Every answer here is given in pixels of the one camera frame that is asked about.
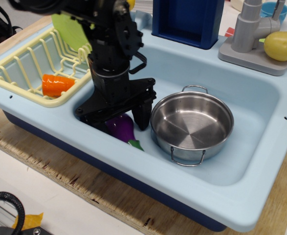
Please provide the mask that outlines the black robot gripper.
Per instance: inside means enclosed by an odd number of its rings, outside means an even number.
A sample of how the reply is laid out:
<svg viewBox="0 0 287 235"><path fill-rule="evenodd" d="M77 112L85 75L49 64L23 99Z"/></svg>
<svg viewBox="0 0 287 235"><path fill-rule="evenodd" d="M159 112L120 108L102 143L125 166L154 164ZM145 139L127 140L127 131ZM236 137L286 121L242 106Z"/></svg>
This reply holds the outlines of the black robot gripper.
<svg viewBox="0 0 287 235"><path fill-rule="evenodd" d="M131 111L140 130L149 126L152 103L156 99L155 79L130 80L128 70L110 74L92 69L91 76L94 91L75 110L80 121L110 134L106 121Z"/></svg>

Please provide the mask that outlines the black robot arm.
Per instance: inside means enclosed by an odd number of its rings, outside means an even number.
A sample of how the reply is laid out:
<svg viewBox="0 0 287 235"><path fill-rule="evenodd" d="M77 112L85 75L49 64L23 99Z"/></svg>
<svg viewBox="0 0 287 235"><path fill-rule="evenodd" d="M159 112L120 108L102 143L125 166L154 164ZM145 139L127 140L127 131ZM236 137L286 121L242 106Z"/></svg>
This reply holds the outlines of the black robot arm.
<svg viewBox="0 0 287 235"><path fill-rule="evenodd" d="M125 0L12 0L10 4L39 15L65 14L82 26L92 48L88 63L94 92L75 111L80 121L106 131L106 121L131 111L141 130L148 127L155 80L129 78L145 68L147 59L139 52L143 34Z"/></svg>

